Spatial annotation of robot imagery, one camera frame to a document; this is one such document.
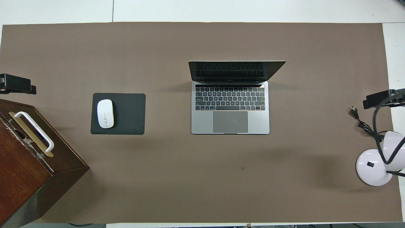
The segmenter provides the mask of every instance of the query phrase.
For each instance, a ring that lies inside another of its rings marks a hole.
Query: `power cord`
[[[72,225],[72,226],[88,226],[88,225],[93,225],[93,224],[88,223],[88,224],[83,224],[83,225],[76,225],[76,224],[73,224],[73,223],[69,223],[69,225]]]
[[[359,228],[364,228],[364,227],[362,227],[362,226],[357,225],[356,223],[352,223],[352,224],[355,225],[355,226],[357,226],[357,227],[359,227]]]
[[[352,106],[352,108],[350,109],[350,114],[358,121],[358,127],[363,129],[366,133],[368,133],[370,136],[372,136],[373,138],[374,136],[374,131],[373,129],[366,124],[365,122],[361,121],[359,116],[358,116],[358,112],[357,112],[357,108],[355,108],[354,106]],[[380,131],[378,132],[378,140],[381,142],[384,139],[384,135],[382,135],[381,133],[384,133],[387,131]]]

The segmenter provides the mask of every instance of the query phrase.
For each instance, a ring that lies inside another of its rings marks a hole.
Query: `white mouse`
[[[97,103],[98,124],[102,128],[114,126],[113,102],[110,99],[104,99]]]

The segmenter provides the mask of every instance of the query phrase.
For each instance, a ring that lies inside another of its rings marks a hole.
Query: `mouse pad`
[[[113,102],[114,126],[104,129],[97,119],[97,103],[104,99]],[[92,134],[143,135],[145,132],[145,102],[143,93],[95,93],[93,94]]]

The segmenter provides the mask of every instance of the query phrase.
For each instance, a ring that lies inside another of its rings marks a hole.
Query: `box handle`
[[[49,147],[45,150],[45,152],[50,152],[53,149],[53,141],[51,138],[42,130],[40,126],[30,117],[30,115],[26,112],[17,112],[14,117],[19,118],[21,115],[25,116],[27,120],[35,127],[35,129],[44,137],[44,139],[49,143]]]

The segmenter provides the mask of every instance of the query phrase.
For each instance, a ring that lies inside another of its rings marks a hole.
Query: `brown desk mat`
[[[269,135],[192,135],[189,60],[285,60]],[[91,167],[43,222],[402,221],[398,179],[356,175],[375,148],[366,95],[388,89],[381,24],[106,23],[3,27],[0,69]],[[142,136],[92,135],[95,92],[145,93]],[[389,109],[380,130],[392,129]]]

